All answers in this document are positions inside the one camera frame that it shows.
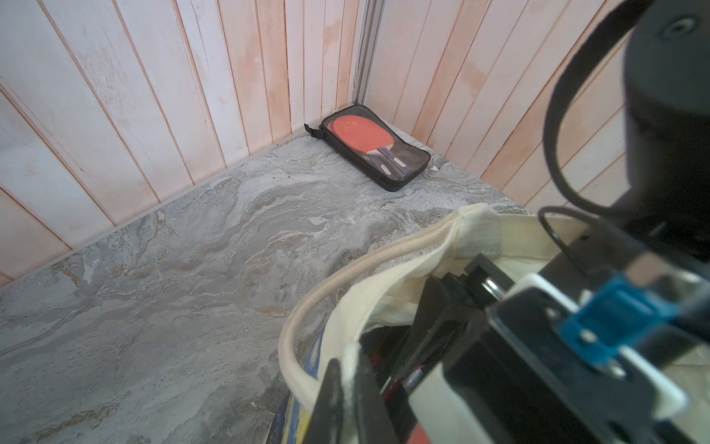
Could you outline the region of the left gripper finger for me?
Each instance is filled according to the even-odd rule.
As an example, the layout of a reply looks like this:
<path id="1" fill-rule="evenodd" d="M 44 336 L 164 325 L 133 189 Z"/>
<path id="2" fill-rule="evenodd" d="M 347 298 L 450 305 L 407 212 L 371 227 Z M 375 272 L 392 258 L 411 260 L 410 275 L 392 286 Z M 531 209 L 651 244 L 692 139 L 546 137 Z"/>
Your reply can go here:
<path id="1" fill-rule="evenodd" d="M 305 443 L 397 443 L 395 428 L 360 343 L 327 366 Z"/>

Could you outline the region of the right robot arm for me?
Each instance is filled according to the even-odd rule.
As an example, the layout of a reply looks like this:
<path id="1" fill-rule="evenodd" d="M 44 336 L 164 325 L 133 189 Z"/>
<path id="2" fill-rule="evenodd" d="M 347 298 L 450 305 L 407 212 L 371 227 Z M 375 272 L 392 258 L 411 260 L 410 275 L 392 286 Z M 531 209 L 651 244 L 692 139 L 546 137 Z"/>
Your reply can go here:
<path id="1" fill-rule="evenodd" d="M 623 34 L 630 190 L 604 207 L 571 188 L 558 134 L 582 82 Z M 412 392 L 418 416 L 530 401 L 664 420 L 685 407 L 664 368 L 709 339 L 708 49 L 704 1 L 627 1 L 595 29 L 545 117 L 545 161 L 567 205 L 537 216 L 559 254 L 501 301 L 472 274 L 425 292 L 421 313 L 463 294 L 475 315 Z"/>

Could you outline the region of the canvas tote bag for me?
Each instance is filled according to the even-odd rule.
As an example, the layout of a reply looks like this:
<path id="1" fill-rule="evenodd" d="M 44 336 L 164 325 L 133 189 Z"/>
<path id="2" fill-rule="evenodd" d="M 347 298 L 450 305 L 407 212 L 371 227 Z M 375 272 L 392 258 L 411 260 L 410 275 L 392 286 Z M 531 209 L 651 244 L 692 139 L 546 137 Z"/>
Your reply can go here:
<path id="1" fill-rule="evenodd" d="M 460 275 L 477 255 L 485 255 L 508 275 L 509 288 L 540 273 L 558 254 L 537 215 L 503 215 L 471 205 L 335 273 L 298 303 L 279 339 L 279 364 L 293 401 L 285 440 L 305 443 L 327 366 L 350 344 L 360 343 L 382 396 L 385 329 L 412 323 L 428 278 Z M 409 399 L 404 410 L 388 411 L 397 443 L 434 443 Z"/>

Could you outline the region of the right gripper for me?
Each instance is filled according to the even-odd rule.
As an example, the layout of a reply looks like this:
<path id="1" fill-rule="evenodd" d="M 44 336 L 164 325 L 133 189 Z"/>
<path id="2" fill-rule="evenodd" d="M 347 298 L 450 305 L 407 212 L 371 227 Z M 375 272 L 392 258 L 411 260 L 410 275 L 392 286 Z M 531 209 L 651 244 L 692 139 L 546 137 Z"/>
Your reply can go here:
<path id="1" fill-rule="evenodd" d="M 408 395 L 469 329 L 469 323 L 507 291 L 508 275 L 485 255 L 477 255 L 460 275 L 429 277 L 412 323 L 387 327 L 382 338 L 386 410 L 404 410 Z"/>

